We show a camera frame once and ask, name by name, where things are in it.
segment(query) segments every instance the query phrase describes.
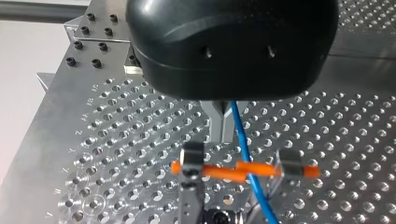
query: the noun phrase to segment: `white wall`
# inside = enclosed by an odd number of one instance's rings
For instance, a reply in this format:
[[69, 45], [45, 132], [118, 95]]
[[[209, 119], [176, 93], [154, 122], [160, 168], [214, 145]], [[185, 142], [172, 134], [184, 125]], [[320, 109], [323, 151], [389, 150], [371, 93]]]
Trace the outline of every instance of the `white wall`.
[[35, 74], [55, 73], [68, 45], [61, 24], [0, 21], [0, 184], [44, 96]]

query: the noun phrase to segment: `metal rail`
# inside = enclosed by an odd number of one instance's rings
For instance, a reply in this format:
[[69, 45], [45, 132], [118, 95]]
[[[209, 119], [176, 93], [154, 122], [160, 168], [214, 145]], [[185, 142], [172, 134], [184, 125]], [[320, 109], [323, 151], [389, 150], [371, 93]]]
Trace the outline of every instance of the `metal rail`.
[[0, 1], [0, 20], [65, 23], [85, 10], [86, 6]]

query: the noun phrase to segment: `blue wire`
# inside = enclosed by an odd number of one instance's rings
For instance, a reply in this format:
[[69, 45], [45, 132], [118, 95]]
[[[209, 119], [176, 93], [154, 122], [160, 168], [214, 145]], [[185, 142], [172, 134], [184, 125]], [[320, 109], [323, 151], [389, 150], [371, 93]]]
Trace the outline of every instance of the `blue wire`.
[[[242, 125], [241, 118], [239, 117], [238, 106], [236, 105], [236, 101], [231, 102], [231, 107], [233, 109], [233, 119], [235, 120], [236, 130], [238, 131], [239, 145], [241, 147], [242, 159], [244, 161], [251, 161], [250, 155], [248, 151], [248, 140], [245, 134], [244, 127]], [[270, 204], [267, 202], [264, 193], [262, 192], [262, 187], [260, 186], [259, 179], [257, 176], [248, 174], [248, 179], [250, 180], [250, 185], [253, 188], [253, 192], [256, 195], [257, 201], [259, 201], [260, 206], [262, 207], [262, 212], [264, 216], [268, 219], [270, 224], [278, 224], [279, 221], [272, 210]]]

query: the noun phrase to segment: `orange rod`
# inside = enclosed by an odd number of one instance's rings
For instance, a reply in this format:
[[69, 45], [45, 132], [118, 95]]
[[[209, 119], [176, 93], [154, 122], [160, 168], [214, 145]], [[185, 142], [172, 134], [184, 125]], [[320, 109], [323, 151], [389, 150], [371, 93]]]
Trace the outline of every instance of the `orange rod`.
[[[236, 163], [237, 170], [244, 170], [254, 175], [280, 175], [281, 170], [276, 169], [274, 165], [263, 164], [259, 162], [238, 161]], [[318, 177], [320, 170], [317, 166], [304, 166], [305, 177]]]
[[[180, 173], [181, 165], [179, 161], [172, 161], [171, 173], [177, 175]], [[218, 167], [216, 165], [204, 165], [203, 175], [210, 175], [216, 179], [229, 179], [236, 182], [244, 182], [247, 178], [247, 172], [241, 170], [233, 170], [225, 167]]]
[[244, 162], [238, 161], [236, 163], [237, 170], [244, 170], [255, 175], [275, 175], [276, 168], [274, 165], [263, 164], [259, 162]]

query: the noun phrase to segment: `bolt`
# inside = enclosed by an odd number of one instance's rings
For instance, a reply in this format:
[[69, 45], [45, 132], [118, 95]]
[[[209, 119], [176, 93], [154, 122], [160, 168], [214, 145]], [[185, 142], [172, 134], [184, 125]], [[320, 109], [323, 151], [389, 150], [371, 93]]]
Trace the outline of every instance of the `bolt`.
[[105, 35], [107, 36], [112, 36], [113, 35], [113, 30], [111, 28], [105, 28]]
[[230, 223], [230, 219], [228, 218], [228, 216], [222, 212], [217, 212], [214, 216], [213, 216], [213, 223], [215, 224], [229, 224]]
[[88, 27], [86, 27], [86, 26], [83, 26], [83, 27], [81, 27], [81, 32], [84, 35], [88, 35], [90, 33], [90, 29], [88, 29]]
[[101, 51], [106, 51], [107, 50], [107, 44], [106, 43], [99, 43], [99, 49]]
[[81, 41], [76, 41], [73, 44], [75, 46], [75, 49], [82, 49], [83, 47]]
[[117, 18], [117, 15], [112, 14], [112, 15], [110, 15], [109, 17], [110, 17], [110, 20], [111, 20], [112, 22], [117, 22], [117, 21], [119, 21], [119, 18]]
[[76, 60], [72, 57], [66, 58], [67, 65], [74, 66], [76, 65]]
[[89, 21], [95, 21], [95, 15], [93, 15], [93, 13], [88, 13], [87, 18]]
[[99, 59], [93, 59], [92, 60], [92, 66], [95, 67], [95, 68], [100, 68], [100, 67], [102, 67], [102, 63], [100, 62]]
[[129, 62], [131, 63], [131, 66], [139, 66], [139, 62], [137, 61], [136, 57], [134, 55], [129, 56]]

